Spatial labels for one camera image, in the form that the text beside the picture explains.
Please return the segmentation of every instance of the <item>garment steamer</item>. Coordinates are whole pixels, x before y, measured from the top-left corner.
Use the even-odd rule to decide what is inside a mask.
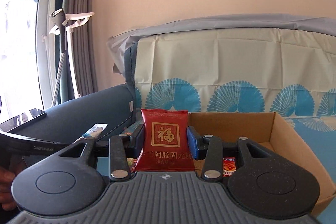
[[[66,54],[65,32],[67,33],[68,56],[69,56],[69,63],[70,63],[71,80],[72,80],[72,85],[73,85],[73,93],[74,93],[75,98],[81,97],[81,94],[78,92],[78,84],[76,81],[76,74],[75,74],[72,32],[74,31],[73,30],[74,28],[86,24],[89,18],[93,15],[94,15],[93,12],[81,13],[81,14],[65,14],[62,8],[59,10],[56,10],[50,15],[55,25],[50,30],[49,33],[50,34],[53,33],[54,35],[60,35],[60,49],[61,49],[61,56],[59,59],[57,77],[56,77],[56,85],[55,85],[54,95],[53,95],[52,104],[51,104],[52,107],[55,106],[57,102],[59,86],[60,86],[60,78],[62,75],[62,70],[64,66],[64,61],[65,61],[65,54]],[[75,22],[69,26],[66,26],[68,21],[75,21]]]

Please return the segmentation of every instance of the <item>ribbed gray surface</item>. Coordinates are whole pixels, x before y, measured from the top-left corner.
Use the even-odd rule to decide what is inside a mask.
[[[218,183],[194,172],[138,172],[134,179],[111,184],[87,210],[61,218],[22,212],[10,224],[313,224],[309,216],[291,220],[255,217],[236,207]]]

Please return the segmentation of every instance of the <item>curtain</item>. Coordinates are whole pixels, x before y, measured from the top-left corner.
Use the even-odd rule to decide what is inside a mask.
[[[66,13],[77,14],[92,12],[91,0],[63,0],[63,9]],[[95,74],[95,62],[93,58],[93,39],[92,39],[92,19],[83,26],[73,30],[73,54],[78,92],[82,95],[88,95],[96,92],[97,80]],[[67,101],[73,98],[71,87],[71,75],[68,66],[61,79],[61,101]]]

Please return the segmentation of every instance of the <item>silver screw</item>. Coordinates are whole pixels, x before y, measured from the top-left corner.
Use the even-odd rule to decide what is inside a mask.
[[[204,172],[204,176],[208,179],[216,179],[220,177],[220,172],[217,170],[208,170]]]
[[[116,179],[123,179],[128,176],[128,172],[126,170],[114,170],[111,174],[112,177]]]

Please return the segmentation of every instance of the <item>red package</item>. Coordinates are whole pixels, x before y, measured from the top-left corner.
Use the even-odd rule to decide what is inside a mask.
[[[194,171],[187,139],[188,111],[142,109],[145,140],[135,171]]]
[[[223,176],[229,177],[236,171],[235,158],[224,158],[223,159]]]

